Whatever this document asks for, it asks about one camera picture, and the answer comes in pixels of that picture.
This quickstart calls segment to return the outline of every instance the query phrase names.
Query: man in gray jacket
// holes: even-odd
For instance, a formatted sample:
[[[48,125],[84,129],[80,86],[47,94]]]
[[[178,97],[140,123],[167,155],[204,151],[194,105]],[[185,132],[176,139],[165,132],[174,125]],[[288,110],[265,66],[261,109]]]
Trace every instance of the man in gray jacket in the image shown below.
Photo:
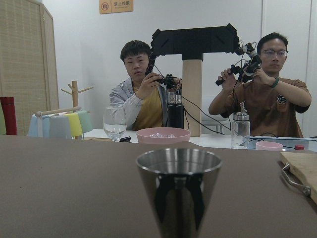
[[[149,45],[142,41],[130,41],[123,47],[120,58],[130,76],[110,93],[111,106],[123,106],[127,130],[165,126],[167,121],[166,86],[157,80],[162,76],[145,72],[149,65]],[[177,90],[181,80],[175,78]]]

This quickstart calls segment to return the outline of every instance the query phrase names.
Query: person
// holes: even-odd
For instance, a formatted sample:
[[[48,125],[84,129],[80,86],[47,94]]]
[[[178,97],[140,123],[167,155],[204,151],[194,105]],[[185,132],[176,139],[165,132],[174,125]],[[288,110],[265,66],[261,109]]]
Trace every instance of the person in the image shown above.
[[[304,113],[312,97],[304,82],[279,76],[287,59],[287,44],[286,37],[276,32],[260,39],[257,53],[262,64],[251,82],[237,82],[234,74],[229,75],[230,69],[221,72],[218,80],[224,79],[222,91],[210,104],[209,113],[227,118],[239,112],[244,101],[250,116],[250,135],[303,137],[296,112]]]
[[[154,72],[145,75],[150,54],[150,46],[139,40],[126,43],[121,50],[129,78],[113,88],[109,97],[111,106],[124,107],[127,130],[162,127],[167,122],[166,85],[157,82],[163,77]],[[179,90],[182,80],[174,78],[174,84]]]

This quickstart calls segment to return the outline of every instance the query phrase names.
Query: man in brown t-shirt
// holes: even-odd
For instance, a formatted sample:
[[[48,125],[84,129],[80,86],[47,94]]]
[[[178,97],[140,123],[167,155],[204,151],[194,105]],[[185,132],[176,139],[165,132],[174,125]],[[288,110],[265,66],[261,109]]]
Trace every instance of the man in brown t-shirt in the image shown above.
[[[253,80],[239,83],[230,69],[221,72],[222,91],[209,106],[211,115],[228,117],[240,111],[245,102],[250,115],[250,135],[303,137],[296,120],[296,112],[305,112],[312,101],[306,84],[300,80],[279,77],[287,59],[287,39],[278,33],[264,36],[257,51],[261,68],[252,75]]]

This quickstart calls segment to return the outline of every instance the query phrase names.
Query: black thermos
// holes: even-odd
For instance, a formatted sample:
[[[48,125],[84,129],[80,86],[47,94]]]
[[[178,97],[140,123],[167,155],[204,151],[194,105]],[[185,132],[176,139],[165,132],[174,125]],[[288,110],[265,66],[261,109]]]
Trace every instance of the black thermos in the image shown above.
[[[184,129],[184,106],[180,94],[170,95],[170,103],[167,106],[167,127]]]

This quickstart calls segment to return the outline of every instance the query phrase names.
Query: yellow shirt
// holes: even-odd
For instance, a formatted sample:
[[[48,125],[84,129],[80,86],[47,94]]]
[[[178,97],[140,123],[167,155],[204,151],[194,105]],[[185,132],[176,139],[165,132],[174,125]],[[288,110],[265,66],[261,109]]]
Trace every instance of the yellow shirt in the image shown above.
[[[158,89],[143,100],[141,110],[134,122],[133,130],[163,126],[163,111]]]

